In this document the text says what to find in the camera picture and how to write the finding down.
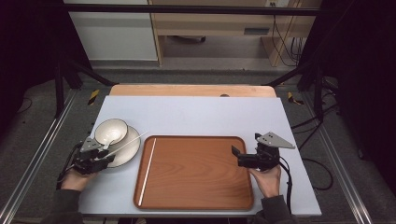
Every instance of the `brown tray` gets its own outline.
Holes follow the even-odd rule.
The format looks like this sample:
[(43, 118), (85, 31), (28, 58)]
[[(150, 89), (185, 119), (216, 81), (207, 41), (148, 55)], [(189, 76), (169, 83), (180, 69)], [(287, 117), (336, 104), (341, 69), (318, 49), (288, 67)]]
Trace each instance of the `brown tray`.
[(144, 209), (248, 210), (254, 201), (250, 175), (246, 168), (238, 167), (231, 146), (246, 153), (245, 142), (233, 136), (149, 137), (136, 180), (134, 205)]

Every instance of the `black sleeve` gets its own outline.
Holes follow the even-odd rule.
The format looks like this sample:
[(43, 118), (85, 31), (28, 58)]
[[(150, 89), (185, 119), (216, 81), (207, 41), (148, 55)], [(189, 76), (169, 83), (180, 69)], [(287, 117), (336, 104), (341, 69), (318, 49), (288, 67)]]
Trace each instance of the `black sleeve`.
[(58, 189), (53, 197), (49, 214), (41, 220), (41, 224), (83, 224), (82, 214), (78, 211), (80, 191)]
[(262, 199), (262, 210), (254, 218), (256, 224), (295, 224), (298, 220), (289, 213), (283, 195)]

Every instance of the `white plate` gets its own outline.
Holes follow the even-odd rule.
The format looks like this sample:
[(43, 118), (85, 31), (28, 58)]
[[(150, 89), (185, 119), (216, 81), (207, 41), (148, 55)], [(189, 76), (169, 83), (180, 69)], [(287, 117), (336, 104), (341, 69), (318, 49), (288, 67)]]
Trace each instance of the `white plate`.
[[(137, 132), (136, 129), (134, 129), (131, 126), (128, 126), (128, 133), (125, 135), (125, 137), (122, 139), (122, 141), (118, 142), (117, 144), (111, 145), (108, 150), (108, 153), (111, 153), (114, 150), (117, 150), (117, 148), (124, 146), (125, 144), (131, 142), (134, 140), (134, 138), (138, 137), (139, 133)], [(117, 166), (121, 166), (127, 161), (129, 161), (131, 158), (134, 157), (134, 155), (137, 153), (137, 150), (139, 150), (140, 147), (140, 142), (141, 139), (138, 138), (134, 140), (132, 143), (128, 144), (125, 146), (123, 149), (120, 151), (116, 152), (116, 158), (114, 158), (114, 161), (108, 164), (108, 168), (113, 168)]]

